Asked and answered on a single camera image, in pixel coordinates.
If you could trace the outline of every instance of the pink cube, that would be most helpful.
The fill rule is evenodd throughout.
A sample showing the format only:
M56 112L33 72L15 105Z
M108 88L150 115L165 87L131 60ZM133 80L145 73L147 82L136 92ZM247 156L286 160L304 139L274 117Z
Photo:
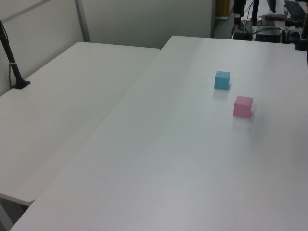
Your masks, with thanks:
M250 118L253 100L253 98L238 95L235 100L233 115Z

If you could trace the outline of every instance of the floor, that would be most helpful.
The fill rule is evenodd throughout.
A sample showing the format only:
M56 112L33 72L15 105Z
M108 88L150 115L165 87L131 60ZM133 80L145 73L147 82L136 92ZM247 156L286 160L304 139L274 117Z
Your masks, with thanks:
M214 38L230 39L234 26L234 13L231 13L227 20L215 20Z
M230 39L234 13L227 20L215 20L214 38ZM27 207L0 198L0 231L9 231L26 211Z

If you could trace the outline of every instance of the white wall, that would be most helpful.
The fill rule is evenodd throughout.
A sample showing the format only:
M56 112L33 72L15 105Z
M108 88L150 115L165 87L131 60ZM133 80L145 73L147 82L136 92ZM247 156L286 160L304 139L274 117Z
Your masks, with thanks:
M83 41L74 0L48 1L3 25L23 78ZM10 89L8 74L9 62L1 44L0 95Z
M212 0L79 2L91 42L161 49L172 35L211 35Z

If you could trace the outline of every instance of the cable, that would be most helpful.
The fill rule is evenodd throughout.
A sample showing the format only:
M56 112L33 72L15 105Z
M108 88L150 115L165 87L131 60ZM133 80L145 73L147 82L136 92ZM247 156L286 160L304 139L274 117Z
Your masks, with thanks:
M247 22L248 22L248 17L249 17L250 8L251 8L251 6L252 6L253 3L254 3L254 1L252 1L252 3L250 4L250 6L249 6L249 8L248 8L248 14L247 14L246 23L245 23L245 30L246 30L246 25L247 25Z
M257 30L254 34L257 34L259 32L263 32L263 31L268 31L268 30L281 30L282 32L284 32L284 30L282 30L281 28L278 28L278 27L272 27L272 28L263 28L263 29L260 29L260 30Z
M251 7L251 5L254 4L254 1L252 1L252 3L248 6L248 8L244 11L244 13L246 13L246 11L248 11L249 7Z
M233 34L234 34L235 26L236 26L236 25L234 25L233 28L232 28L232 31L231 31L231 34L230 34L230 39L232 39L232 36L233 36Z
M2 25L2 28L3 28L3 31L5 33L5 37L6 37L6 40L8 41L9 43L9 37L8 37L8 34L6 33L6 30L4 28L4 26ZM9 83L10 83L10 87L12 89L12 83L11 83L11 64L9 63Z
M12 83L11 83L11 64L9 64L9 82L10 82L10 87L12 89L13 87L12 87Z
M9 42L9 37L8 37L8 34L6 33L6 30L5 30L4 26L1 25L1 27L3 28L3 31L5 33L6 40Z

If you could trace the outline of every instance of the white table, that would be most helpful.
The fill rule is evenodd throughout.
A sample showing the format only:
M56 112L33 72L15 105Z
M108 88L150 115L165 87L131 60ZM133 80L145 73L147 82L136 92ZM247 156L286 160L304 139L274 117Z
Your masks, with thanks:
M172 37L12 231L304 231L307 139L305 52Z
M30 205L159 49L77 43L0 97L0 197Z

